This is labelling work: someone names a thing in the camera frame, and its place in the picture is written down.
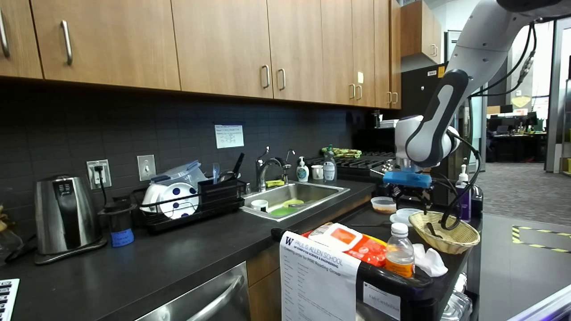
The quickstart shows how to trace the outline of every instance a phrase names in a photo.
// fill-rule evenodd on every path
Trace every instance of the wall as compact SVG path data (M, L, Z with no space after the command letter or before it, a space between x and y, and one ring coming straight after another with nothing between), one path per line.
M139 187L135 155L153 153L157 173L200 161L232 169L244 152L243 177L264 146L284 157L317 155L325 144L350 146L346 109L271 100L239 100L94 86L0 82L0 203L16 230L34 232L34 182L55 173L87 180L86 161L109 159L119 196ZM214 123L243 123L244 148L216 150ZM103 203L93 193L98 209Z

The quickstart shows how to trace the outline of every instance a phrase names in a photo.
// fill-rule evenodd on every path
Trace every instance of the cabinet door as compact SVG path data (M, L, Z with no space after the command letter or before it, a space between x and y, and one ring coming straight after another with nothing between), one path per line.
M323 102L319 0L268 0L275 98Z
M375 87L376 105L391 107L391 2L375 0Z
M32 0L32 11L46 78L180 89L169 0Z
M391 109L401 109L401 5L391 0Z
M353 73L355 105L375 107L375 2L353 0Z
M184 91L271 98L266 0L173 0Z
M328 103L353 103L353 0L321 4L323 21L323 95Z
M0 0L0 75L41 78L28 2Z

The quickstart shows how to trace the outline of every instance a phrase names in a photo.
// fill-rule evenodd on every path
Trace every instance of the basket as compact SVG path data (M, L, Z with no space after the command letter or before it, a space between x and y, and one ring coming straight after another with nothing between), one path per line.
M473 228L466 221L460 221L458 226L455 226L453 230L444 230L441 226L441 218L442 212L435 210L428 210L426 214L417 212L410 216L410 225L425 243L428 243L432 248L442 253L460 255L469 248L480 244L480 232L476 228ZM435 235L441 237L435 237L428 230L428 223L432 223Z

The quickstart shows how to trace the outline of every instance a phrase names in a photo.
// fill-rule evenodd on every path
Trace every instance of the spray bottle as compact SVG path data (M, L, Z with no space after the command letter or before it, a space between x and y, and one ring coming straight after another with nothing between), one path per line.
M469 185L469 177L466 173L466 164L462 164L462 173L458 175L457 180L457 198L458 198L458 216L462 221L471 221L471 189Z

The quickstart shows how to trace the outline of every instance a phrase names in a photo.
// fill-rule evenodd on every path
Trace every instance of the sink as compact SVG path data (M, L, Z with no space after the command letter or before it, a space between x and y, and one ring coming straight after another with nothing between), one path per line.
M350 189L339 185L294 182L262 193L246 194L244 207L241 207L241 210L264 219L284 221L348 191ZM266 200L266 212L253 209L253 200Z

